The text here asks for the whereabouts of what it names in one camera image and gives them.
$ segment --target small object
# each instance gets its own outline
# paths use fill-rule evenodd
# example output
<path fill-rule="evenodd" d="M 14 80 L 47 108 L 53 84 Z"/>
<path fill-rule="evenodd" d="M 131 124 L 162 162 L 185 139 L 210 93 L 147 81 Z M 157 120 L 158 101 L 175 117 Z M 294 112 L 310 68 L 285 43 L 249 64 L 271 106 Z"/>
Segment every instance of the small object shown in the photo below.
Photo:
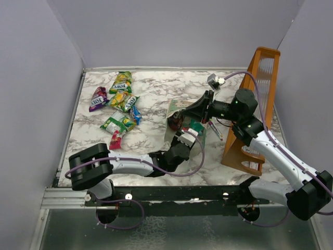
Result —
<path fill-rule="evenodd" d="M 139 125 L 141 120 L 141 114 L 139 110 L 137 110 L 135 105 L 132 108 L 130 108 L 128 112 L 130 113 L 131 118 L 136 122 L 136 124 Z"/>
<path fill-rule="evenodd" d="M 90 196 L 89 194 L 86 194 L 86 195 L 84 196 L 84 200 L 85 200 L 86 202 L 89 202 L 91 199 L 92 199 L 92 198 L 91 198 L 91 196 Z"/>
<path fill-rule="evenodd" d="M 119 133 L 119 131 L 117 130 L 115 133 L 113 133 L 112 138 L 111 138 L 111 142 L 109 145 L 109 149 L 113 150 L 113 149 L 120 149 L 121 148 L 121 139 L 123 137 L 123 134 Z"/>
<path fill-rule="evenodd" d="M 118 90 L 123 90 L 131 93 L 132 74 L 129 71 L 121 71 L 117 75 L 112 87 L 109 90 L 110 94 L 115 94 Z"/>
<path fill-rule="evenodd" d="M 184 117 L 180 112 L 175 112 L 168 118 L 168 125 L 173 131 L 178 131 L 183 125 Z"/>
<path fill-rule="evenodd" d="M 204 126 L 202 125 L 201 122 L 198 122 L 194 119 L 191 119 L 190 125 L 189 127 L 195 131 L 197 131 L 199 134 L 198 135 L 202 135 L 203 134 L 203 130 L 204 130 Z"/>
<path fill-rule="evenodd" d="M 114 134 L 116 131 L 121 134 L 130 131 L 135 125 L 135 122 L 131 121 L 130 118 L 116 111 L 100 128 L 105 129 L 111 134 Z"/>
<path fill-rule="evenodd" d="M 125 99 L 117 105 L 117 109 L 122 110 L 124 113 L 128 112 L 136 103 L 136 101 L 139 99 L 139 96 L 135 96 L 132 94 L 129 94 L 125 97 Z"/>
<path fill-rule="evenodd" d="M 131 194 L 126 194 L 125 199 L 132 199 L 132 195 Z"/>
<path fill-rule="evenodd" d="M 126 91 L 119 90 L 106 105 L 111 107 L 117 107 L 126 98 L 128 94 L 129 93 Z"/>
<path fill-rule="evenodd" d="M 225 83 L 225 80 L 222 77 L 217 77 L 215 74 L 211 74 L 207 78 L 207 83 L 213 90 L 218 90 L 220 86 Z"/>
<path fill-rule="evenodd" d="M 208 125 L 212 128 L 212 130 L 214 131 L 214 133 L 218 136 L 218 138 L 222 141 L 223 140 L 223 136 L 222 133 L 219 131 L 219 129 L 215 126 L 215 124 L 209 120 Z"/>
<path fill-rule="evenodd" d="M 106 88 L 104 87 L 98 87 L 92 97 L 92 100 L 90 102 L 89 112 L 98 110 L 105 106 L 105 104 L 108 102 L 107 94 L 106 94 Z"/>

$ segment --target black mount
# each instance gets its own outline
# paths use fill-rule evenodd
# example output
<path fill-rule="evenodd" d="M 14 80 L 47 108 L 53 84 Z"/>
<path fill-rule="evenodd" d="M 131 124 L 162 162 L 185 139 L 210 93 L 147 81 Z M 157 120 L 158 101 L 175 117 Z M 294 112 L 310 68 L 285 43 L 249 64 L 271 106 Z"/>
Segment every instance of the black mount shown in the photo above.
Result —
<path fill-rule="evenodd" d="M 98 143 L 69 157 L 69 168 L 87 163 L 95 159 L 108 157 L 110 151 L 105 143 Z M 110 161 L 100 161 L 99 164 L 90 164 L 71 173 L 72 189 L 80 191 L 90 189 L 112 174 L 113 165 Z"/>

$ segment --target snack bag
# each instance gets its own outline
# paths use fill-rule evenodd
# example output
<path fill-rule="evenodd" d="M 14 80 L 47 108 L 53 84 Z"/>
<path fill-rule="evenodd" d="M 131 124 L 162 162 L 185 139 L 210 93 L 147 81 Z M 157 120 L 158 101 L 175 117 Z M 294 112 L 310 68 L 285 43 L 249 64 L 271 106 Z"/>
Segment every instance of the snack bag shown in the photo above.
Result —
<path fill-rule="evenodd" d="M 108 101 L 109 100 L 107 99 L 106 88 L 98 87 L 95 90 L 92 100 L 90 102 L 89 112 L 104 107 Z"/>
<path fill-rule="evenodd" d="M 122 110 L 124 113 L 128 112 L 130 108 L 134 106 L 139 96 L 129 94 L 125 99 L 117 106 L 117 109 Z"/>
<path fill-rule="evenodd" d="M 114 134 L 116 131 L 119 131 L 119 133 L 125 133 L 134 127 L 135 123 L 119 111 L 116 111 L 102 126 L 100 126 L 101 129 L 105 129 L 111 134 Z"/>
<path fill-rule="evenodd" d="M 130 108 L 128 112 L 130 113 L 131 118 L 136 122 L 136 124 L 139 125 L 141 120 L 141 114 L 139 110 L 137 110 L 135 105 L 132 108 Z"/>
<path fill-rule="evenodd" d="M 119 90 L 106 105 L 111 107 L 117 107 L 128 94 L 129 94 L 128 92 Z"/>
<path fill-rule="evenodd" d="M 112 87 L 109 90 L 110 94 L 115 94 L 118 90 L 123 90 L 131 93 L 132 74 L 129 71 L 119 72 Z"/>
<path fill-rule="evenodd" d="M 119 133 L 118 130 L 116 130 L 114 133 L 113 133 L 113 136 L 111 138 L 111 142 L 110 142 L 110 145 L 109 145 L 109 149 L 110 150 L 113 150 L 113 149 L 120 149 L 121 148 L 121 139 L 123 138 L 123 134 Z"/>

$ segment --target blue snack bag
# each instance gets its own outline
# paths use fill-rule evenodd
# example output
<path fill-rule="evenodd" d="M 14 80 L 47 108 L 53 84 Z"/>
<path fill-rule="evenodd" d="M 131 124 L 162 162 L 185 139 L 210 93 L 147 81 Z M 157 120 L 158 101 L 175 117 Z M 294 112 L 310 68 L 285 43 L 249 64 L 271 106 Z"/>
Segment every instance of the blue snack bag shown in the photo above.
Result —
<path fill-rule="evenodd" d="M 128 113 L 130 113 L 131 118 L 136 122 L 136 124 L 139 125 L 141 120 L 141 114 L 139 110 L 137 110 L 137 108 L 133 106 L 128 110 Z"/>

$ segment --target white wall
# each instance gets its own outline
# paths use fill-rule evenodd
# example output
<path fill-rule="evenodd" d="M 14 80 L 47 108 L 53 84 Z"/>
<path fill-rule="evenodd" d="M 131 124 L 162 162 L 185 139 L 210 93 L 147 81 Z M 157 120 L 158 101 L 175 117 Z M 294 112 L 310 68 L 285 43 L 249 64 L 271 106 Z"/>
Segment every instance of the white wall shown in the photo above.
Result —
<path fill-rule="evenodd" d="M 0 249 L 28 249 L 82 61 L 44 0 L 0 1 Z"/>
<path fill-rule="evenodd" d="M 279 50 L 275 104 L 289 148 L 333 174 L 333 1 L 306 0 Z M 332 202 L 325 211 L 332 211 Z M 323 217 L 327 233 L 333 218 Z"/>
<path fill-rule="evenodd" d="M 48 0 L 87 67 L 247 67 L 303 0 Z"/>

